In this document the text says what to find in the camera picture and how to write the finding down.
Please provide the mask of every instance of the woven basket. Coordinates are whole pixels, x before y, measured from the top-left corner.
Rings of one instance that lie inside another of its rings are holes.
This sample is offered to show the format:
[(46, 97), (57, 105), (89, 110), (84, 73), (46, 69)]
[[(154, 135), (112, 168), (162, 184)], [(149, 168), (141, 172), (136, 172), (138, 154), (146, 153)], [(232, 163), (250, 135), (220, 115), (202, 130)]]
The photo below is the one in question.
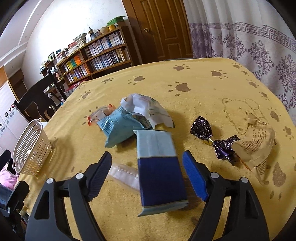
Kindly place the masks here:
[(31, 121), (13, 152), (15, 171), (27, 175), (37, 175), (51, 149), (48, 137), (41, 125), (41, 118)]

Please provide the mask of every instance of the greek key pattern border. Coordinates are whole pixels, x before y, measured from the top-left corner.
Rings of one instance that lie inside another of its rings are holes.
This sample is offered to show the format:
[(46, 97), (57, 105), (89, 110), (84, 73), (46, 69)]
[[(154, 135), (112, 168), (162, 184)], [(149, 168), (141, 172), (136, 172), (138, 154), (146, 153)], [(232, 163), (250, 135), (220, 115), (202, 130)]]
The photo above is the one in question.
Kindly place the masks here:
[(203, 28), (216, 28), (216, 29), (227, 29), (227, 30), (235, 30), (241, 31), (244, 33), (254, 34), (260, 37), (269, 38), (284, 47), (290, 49), (294, 53), (296, 53), (296, 41), (291, 39), (281, 31), (268, 26), (262, 25), (262, 27), (255, 26), (249, 23), (243, 22), (234, 22), (232, 23), (191, 23), (189, 25), (194, 25), (196, 27)]

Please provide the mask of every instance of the ceiling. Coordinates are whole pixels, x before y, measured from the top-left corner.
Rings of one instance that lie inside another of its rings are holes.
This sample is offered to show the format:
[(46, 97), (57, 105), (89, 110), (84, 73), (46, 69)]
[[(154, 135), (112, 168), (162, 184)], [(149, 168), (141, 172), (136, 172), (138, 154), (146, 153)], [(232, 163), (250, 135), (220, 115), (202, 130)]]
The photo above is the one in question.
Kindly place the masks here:
[(0, 67), (10, 78), (22, 67), (29, 38), (53, 0), (28, 0), (0, 36)]

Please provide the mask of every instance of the green box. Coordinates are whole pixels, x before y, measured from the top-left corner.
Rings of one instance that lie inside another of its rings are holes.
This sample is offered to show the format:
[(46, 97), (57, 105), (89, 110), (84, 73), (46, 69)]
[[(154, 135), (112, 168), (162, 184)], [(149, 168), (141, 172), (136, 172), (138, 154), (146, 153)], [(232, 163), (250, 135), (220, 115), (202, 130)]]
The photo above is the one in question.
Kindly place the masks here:
[(115, 23), (118, 23), (118, 22), (124, 22), (124, 20), (123, 20), (124, 17), (126, 17), (126, 16), (119, 16), (119, 17), (116, 17), (116, 18), (110, 20), (107, 23), (107, 26), (110, 26), (110, 25), (115, 24)]

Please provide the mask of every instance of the door frame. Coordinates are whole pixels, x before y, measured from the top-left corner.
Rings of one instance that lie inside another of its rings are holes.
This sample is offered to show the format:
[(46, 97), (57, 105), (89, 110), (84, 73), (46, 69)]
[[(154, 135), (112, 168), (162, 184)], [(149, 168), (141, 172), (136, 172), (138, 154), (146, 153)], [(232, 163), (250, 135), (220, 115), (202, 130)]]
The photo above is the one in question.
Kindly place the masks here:
[[(145, 39), (143, 37), (142, 30), (140, 28), (140, 24), (139, 24), (139, 21), (137, 19), (136, 12), (135, 12), (135, 10), (133, 8), (133, 4), (132, 4), (131, 0), (122, 0), (122, 3), (124, 5), (124, 8), (126, 10), (126, 14), (128, 16), (128, 19), (130, 21), (132, 30), (134, 32), (134, 36), (135, 36), (136, 42), (137, 42), (138, 47), (139, 47), (139, 52), (141, 54), (143, 64), (147, 64), (147, 63), (149, 63), (149, 61), (147, 59), (147, 55), (149, 54), (149, 49), (147, 49)], [(185, 6), (184, 6), (183, 1), (180, 1), (180, 3), (182, 4), (182, 10), (183, 10), (183, 12), (185, 13), (185, 16), (186, 16), (185, 20), (186, 20), (186, 24), (187, 24), (187, 32), (188, 32), (190, 45), (191, 45), (191, 49), (192, 49), (192, 40), (191, 40), (190, 29), (189, 29), (188, 18), (187, 18)]]

